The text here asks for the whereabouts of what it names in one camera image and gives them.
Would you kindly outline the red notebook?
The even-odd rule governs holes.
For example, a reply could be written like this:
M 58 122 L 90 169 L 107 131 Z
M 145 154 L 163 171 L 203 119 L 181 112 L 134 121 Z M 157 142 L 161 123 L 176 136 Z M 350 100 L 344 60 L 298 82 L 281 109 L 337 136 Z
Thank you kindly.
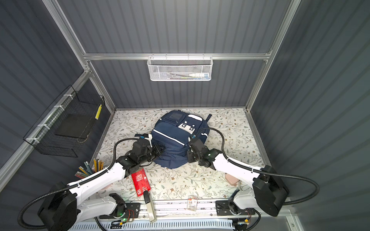
M 131 177 L 138 197 L 141 197 L 145 191 L 151 190 L 148 177 L 143 168 L 139 169 L 136 173 L 133 173 Z

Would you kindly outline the navy blue student backpack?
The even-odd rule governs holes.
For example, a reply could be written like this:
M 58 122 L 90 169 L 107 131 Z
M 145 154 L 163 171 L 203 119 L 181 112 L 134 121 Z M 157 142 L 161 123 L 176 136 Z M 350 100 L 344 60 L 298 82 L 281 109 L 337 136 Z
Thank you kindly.
M 172 110 L 163 115 L 151 131 L 152 145 L 157 145 L 161 155 L 154 162 L 161 167 L 175 169 L 186 163 L 196 161 L 196 155 L 190 151 L 189 142 L 196 136 L 206 142 L 210 130 L 206 119 L 180 110 Z

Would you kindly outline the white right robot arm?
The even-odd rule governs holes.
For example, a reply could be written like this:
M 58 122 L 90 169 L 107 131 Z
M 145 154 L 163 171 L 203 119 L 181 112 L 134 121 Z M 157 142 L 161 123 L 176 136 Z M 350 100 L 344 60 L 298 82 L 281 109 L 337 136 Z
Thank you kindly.
M 276 217 L 283 206 L 306 202 L 320 192 L 319 184 L 312 179 L 296 175 L 279 174 L 269 165 L 263 168 L 254 167 L 228 157 L 224 150 L 225 137 L 222 132 L 215 128 L 207 128 L 207 130 L 215 131 L 221 136 L 221 149 L 209 149 L 200 139 L 200 134 L 203 130 L 201 129 L 197 134 L 190 135 L 188 139 L 190 153 L 195 160 L 200 166 L 229 174 L 250 186 L 253 189 L 256 204 L 266 214 Z M 287 201 L 290 191 L 282 180 L 283 178 L 307 182 L 312 184 L 315 189 L 303 198 Z

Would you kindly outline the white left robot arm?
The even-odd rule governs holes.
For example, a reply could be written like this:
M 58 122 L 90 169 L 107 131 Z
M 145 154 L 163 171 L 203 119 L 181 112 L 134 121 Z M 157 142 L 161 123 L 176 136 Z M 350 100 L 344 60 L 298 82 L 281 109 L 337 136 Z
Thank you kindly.
M 59 183 L 48 193 L 28 202 L 19 212 L 18 224 L 28 230 L 67 231 L 75 223 L 99 216 L 108 215 L 123 219 L 131 215 L 124 199 L 117 193 L 111 193 L 102 199 L 90 200 L 89 197 L 110 184 L 136 173 L 143 163 L 151 163 L 163 153 L 163 146 L 143 134 L 132 138 L 133 147 L 125 155 L 117 157 L 117 146 L 125 140 L 119 140 L 113 147 L 111 164 L 82 180 L 67 185 Z M 37 202 L 42 201 L 38 217 L 42 225 L 28 224 L 25 212 Z

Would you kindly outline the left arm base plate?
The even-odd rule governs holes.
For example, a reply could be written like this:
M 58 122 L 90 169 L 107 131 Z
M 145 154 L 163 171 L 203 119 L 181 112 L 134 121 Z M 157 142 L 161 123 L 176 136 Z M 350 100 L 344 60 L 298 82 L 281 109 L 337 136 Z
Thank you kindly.
M 124 219 L 138 218 L 140 212 L 140 203 L 126 203 L 125 205 L 118 205 L 112 213 L 108 215 L 99 216 L 100 219 Z

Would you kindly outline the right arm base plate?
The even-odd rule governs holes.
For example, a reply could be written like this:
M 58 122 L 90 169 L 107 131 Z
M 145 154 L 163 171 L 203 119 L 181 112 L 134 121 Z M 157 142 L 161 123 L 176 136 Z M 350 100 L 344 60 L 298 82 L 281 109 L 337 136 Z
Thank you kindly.
M 256 213 L 250 209 L 239 209 L 236 207 L 236 213 L 233 213 L 230 210 L 229 203 L 227 200 L 218 200 L 215 201 L 215 208 L 216 208 L 216 213 L 218 216 L 251 216 L 255 215 Z

